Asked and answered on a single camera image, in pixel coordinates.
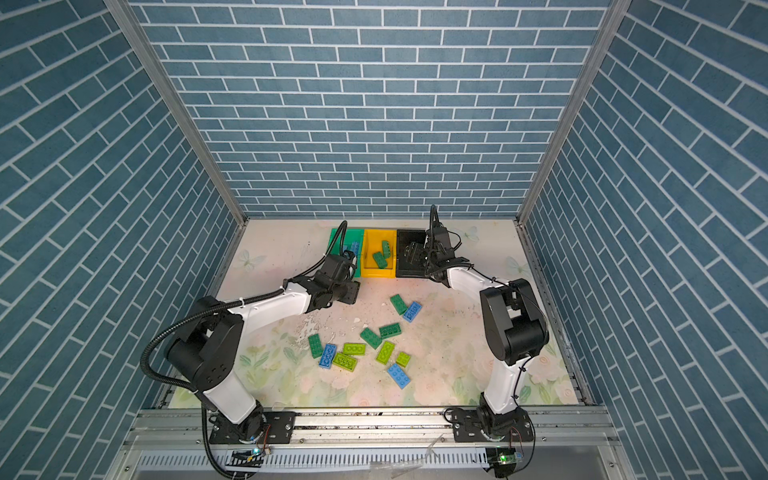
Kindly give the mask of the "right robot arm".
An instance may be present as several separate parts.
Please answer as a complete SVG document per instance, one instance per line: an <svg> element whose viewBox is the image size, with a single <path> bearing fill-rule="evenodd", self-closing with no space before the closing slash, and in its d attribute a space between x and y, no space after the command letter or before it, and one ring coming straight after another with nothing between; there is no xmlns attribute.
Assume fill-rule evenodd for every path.
<svg viewBox="0 0 768 480"><path fill-rule="evenodd" d="M397 233L397 266L410 278L423 278L465 293L481 309L486 343L496 359L481 405L501 416L519 407L519 390L528 363L549 343L549 330L530 282L481 273L456 254L452 233L436 222L425 231Z"/></svg>

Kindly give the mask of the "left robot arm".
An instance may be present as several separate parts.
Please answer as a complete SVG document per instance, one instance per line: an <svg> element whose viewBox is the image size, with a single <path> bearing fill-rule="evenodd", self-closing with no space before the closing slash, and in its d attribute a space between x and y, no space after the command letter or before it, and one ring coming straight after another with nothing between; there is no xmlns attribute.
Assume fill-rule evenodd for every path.
<svg viewBox="0 0 768 480"><path fill-rule="evenodd" d="M288 317L335 303L353 304L360 288L354 279L356 269L357 258L346 250L325 257L312 274L284 280L273 292L228 304L207 297L202 317L172 335L165 357L202 404L240 426L253 419L260 407L236 373L243 340Z"/></svg>

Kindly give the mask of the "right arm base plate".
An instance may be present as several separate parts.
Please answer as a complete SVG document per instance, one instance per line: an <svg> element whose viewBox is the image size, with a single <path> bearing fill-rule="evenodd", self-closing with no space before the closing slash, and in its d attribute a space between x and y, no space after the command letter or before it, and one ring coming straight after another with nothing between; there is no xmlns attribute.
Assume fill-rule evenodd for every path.
<svg viewBox="0 0 768 480"><path fill-rule="evenodd" d="M505 414L494 414L489 407L464 409L448 407L442 412L457 443L533 442L534 425L529 413L518 407Z"/></svg>

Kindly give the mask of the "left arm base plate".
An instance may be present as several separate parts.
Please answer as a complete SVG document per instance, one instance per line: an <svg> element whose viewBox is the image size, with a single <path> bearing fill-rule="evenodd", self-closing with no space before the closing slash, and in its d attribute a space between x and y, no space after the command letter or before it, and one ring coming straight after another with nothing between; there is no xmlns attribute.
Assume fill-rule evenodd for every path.
<svg viewBox="0 0 768 480"><path fill-rule="evenodd" d="M256 411L240 424L231 423L224 415L209 417L212 444L289 444L296 413L293 411Z"/></svg>

